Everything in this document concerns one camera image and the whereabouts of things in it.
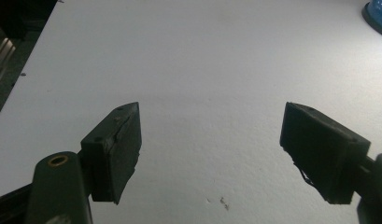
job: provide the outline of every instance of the blue object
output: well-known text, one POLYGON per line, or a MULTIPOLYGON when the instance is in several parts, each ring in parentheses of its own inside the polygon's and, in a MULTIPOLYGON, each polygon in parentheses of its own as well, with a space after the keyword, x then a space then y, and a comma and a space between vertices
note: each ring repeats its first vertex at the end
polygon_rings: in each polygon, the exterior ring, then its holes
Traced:
POLYGON ((372 0, 365 5, 362 16, 375 30, 382 34, 382 0, 372 0))

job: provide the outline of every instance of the white table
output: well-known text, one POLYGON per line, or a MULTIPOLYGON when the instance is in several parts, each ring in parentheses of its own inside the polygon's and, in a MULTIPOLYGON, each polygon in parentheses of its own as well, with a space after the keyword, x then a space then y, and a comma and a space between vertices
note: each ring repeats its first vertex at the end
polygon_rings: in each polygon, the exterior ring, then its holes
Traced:
POLYGON ((0 115, 0 195, 140 103, 143 146, 119 206, 94 223, 358 223, 280 147, 287 101, 382 152, 382 35, 355 0, 66 0, 0 115))

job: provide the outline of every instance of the screw hole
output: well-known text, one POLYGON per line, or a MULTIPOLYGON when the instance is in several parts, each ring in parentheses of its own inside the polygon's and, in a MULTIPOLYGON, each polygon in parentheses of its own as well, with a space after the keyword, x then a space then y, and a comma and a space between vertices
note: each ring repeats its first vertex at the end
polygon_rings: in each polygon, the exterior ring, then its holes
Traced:
POLYGON ((56 166, 63 165, 67 161, 68 161, 68 157, 67 156, 59 155, 59 156, 55 156, 55 157, 51 158, 48 161, 48 165, 51 166, 51 167, 56 167, 56 166))

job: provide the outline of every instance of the small debris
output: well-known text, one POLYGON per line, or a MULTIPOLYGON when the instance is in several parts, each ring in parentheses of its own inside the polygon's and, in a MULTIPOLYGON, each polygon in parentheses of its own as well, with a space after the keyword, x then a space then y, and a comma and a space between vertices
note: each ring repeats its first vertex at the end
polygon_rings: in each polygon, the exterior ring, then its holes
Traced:
POLYGON ((221 197, 219 201, 223 204, 223 207, 226 209, 226 211, 229 211, 229 205, 224 201, 223 197, 221 197))

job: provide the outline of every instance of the white surface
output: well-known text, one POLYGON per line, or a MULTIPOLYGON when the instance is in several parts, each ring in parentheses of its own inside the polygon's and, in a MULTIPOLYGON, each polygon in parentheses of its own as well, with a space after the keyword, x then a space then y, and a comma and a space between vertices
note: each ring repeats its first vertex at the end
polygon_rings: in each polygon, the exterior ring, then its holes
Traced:
POLYGON ((325 203, 278 140, 292 101, 382 152, 382 36, 365 3, 58 3, 0 115, 0 195, 138 101, 139 163, 119 206, 91 203, 94 223, 358 223, 358 196, 325 203))

